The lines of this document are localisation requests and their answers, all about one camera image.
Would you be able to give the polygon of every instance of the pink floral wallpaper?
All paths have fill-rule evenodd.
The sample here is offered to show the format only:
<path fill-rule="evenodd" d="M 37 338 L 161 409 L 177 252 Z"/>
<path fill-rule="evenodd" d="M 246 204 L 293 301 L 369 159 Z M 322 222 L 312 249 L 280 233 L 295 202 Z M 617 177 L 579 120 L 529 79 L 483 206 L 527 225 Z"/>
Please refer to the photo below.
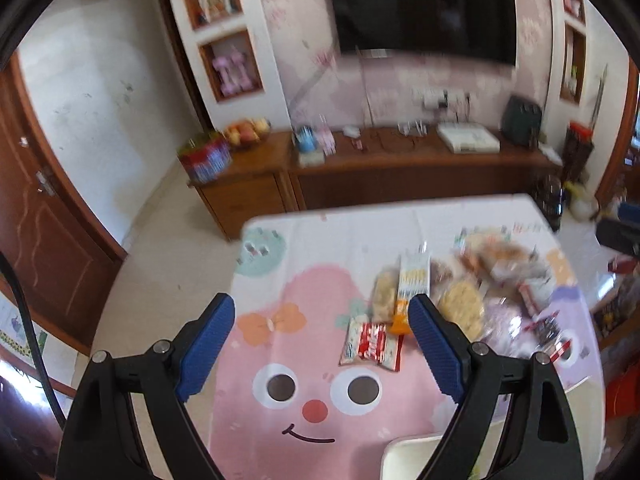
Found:
<path fill-rule="evenodd" d="M 324 114 L 331 126 L 369 120 L 358 59 L 340 56 L 331 0 L 262 0 L 287 102 L 319 67 L 328 65 L 315 86 L 289 110 L 294 126 L 316 123 Z M 441 56 L 403 55 L 364 60 L 367 91 L 376 124 L 395 124 L 430 112 L 414 100 L 413 88 L 446 88 L 471 94 L 473 121 L 497 126 L 512 92 L 544 106 L 551 67 L 550 0 L 516 0 L 517 66 Z"/>

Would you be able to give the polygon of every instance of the pink toy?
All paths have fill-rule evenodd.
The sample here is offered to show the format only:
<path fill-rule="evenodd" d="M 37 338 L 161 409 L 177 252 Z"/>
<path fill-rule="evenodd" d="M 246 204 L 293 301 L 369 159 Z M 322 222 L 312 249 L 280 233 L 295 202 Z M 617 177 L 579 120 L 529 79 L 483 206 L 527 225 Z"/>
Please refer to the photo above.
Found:
<path fill-rule="evenodd" d="M 230 56 L 216 56 L 211 62 L 222 79 L 222 85 L 220 85 L 222 95 L 231 96 L 242 90 L 248 91 L 254 88 L 254 83 L 246 71 L 245 61 L 246 54 L 233 47 Z"/>
<path fill-rule="evenodd" d="M 412 338 L 400 372 L 337 365 L 358 306 L 350 274 L 318 266 L 236 319 L 216 367 L 209 443 L 226 478 L 377 480 L 391 440 L 444 430 L 451 403 Z"/>

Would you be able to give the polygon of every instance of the television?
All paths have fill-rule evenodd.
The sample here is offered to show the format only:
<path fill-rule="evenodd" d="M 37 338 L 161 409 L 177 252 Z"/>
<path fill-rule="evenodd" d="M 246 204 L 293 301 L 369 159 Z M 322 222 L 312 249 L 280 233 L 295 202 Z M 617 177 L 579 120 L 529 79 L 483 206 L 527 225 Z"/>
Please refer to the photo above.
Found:
<path fill-rule="evenodd" d="M 441 53 L 516 63 L 515 0 L 332 0 L 342 53 Z"/>

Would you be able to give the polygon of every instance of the cartoon smile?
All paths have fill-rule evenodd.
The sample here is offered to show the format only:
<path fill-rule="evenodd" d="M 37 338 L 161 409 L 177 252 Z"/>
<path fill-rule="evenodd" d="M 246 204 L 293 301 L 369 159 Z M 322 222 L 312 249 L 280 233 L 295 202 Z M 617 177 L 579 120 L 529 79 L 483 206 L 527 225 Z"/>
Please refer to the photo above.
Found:
<path fill-rule="evenodd" d="M 286 435 L 287 433 L 289 433 L 291 436 L 294 436 L 299 440 L 303 440 L 304 442 L 316 442 L 317 444 L 331 444 L 332 442 L 335 442 L 334 438 L 311 438 L 310 436 L 297 434 L 295 431 L 293 431 L 294 426 L 295 424 L 291 424 L 286 430 L 282 431 L 282 434 Z"/>

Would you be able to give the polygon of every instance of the silver screw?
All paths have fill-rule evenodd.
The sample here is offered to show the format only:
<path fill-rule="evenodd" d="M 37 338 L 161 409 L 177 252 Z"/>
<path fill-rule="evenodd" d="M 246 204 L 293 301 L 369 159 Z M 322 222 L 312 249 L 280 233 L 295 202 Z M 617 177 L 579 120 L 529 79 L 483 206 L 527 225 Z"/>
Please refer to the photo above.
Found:
<path fill-rule="evenodd" d="M 475 354 L 478 355 L 487 355 L 489 353 L 489 347 L 485 345 L 482 341 L 476 341 L 475 343 L 471 343 L 471 349 Z"/>
<path fill-rule="evenodd" d="M 551 359 L 549 359 L 549 356 L 544 352 L 536 352 L 536 361 L 541 365 L 548 365 L 551 362 Z"/>
<path fill-rule="evenodd" d="M 98 350 L 93 357 L 91 357 L 91 361 L 94 363 L 101 363 L 107 358 L 107 352 L 104 350 Z"/>
<path fill-rule="evenodd" d="M 171 348 L 171 342 L 166 339 L 161 339 L 154 343 L 154 352 L 156 354 L 166 354 L 169 351 L 169 348 Z"/>

